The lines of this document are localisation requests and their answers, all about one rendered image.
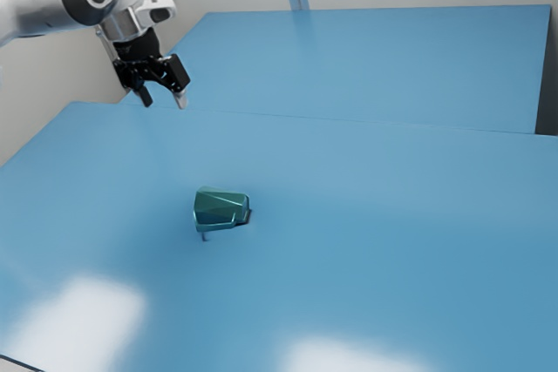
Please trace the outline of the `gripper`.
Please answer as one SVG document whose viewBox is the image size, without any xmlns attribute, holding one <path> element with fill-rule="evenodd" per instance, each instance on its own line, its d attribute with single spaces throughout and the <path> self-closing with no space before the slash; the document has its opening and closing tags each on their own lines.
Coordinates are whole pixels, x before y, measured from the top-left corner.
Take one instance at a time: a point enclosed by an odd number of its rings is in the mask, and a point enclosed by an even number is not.
<svg viewBox="0 0 558 372">
<path fill-rule="evenodd" d="M 123 87 L 132 87 L 134 94 L 145 107 L 153 104 L 153 98 L 145 81 L 155 81 L 167 88 L 181 110 L 187 108 L 187 86 L 191 79 L 176 54 L 164 56 L 160 41 L 153 28 L 144 35 L 127 42 L 113 43 L 117 57 L 112 65 Z M 133 80 L 133 72 L 139 70 L 139 78 Z"/>
</svg>

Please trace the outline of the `teal faceted mug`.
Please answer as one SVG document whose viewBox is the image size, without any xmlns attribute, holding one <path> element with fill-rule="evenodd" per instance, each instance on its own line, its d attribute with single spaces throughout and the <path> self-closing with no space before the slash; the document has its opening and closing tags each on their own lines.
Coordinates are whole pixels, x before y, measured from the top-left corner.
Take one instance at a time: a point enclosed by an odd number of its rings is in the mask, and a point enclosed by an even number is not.
<svg viewBox="0 0 558 372">
<path fill-rule="evenodd" d="M 196 191 L 194 224 L 199 233 L 230 229 L 248 222 L 249 196 L 209 186 Z"/>
</svg>

